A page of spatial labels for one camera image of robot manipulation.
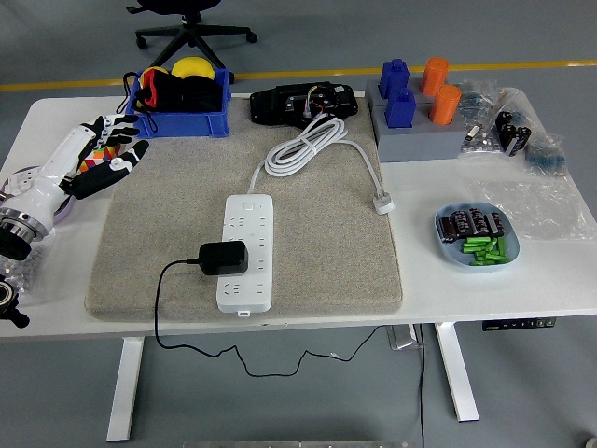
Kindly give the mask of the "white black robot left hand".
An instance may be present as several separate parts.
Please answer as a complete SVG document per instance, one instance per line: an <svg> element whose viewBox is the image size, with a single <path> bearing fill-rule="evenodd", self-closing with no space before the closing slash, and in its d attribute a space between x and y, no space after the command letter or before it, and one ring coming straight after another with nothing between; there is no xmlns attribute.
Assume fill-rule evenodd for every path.
<svg viewBox="0 0 597 448"><path fill-rule="evenodd" d="M32 219L48 228L68 197L82 200L122 180L148 149L146 140L134 139L139 133L133 126L137 120L135 115L116 114L76 126L41 167L30 188L3 202L1 218ZM132 147L86 172L79 171L91 152L117 143L131 143Z"/></svg>

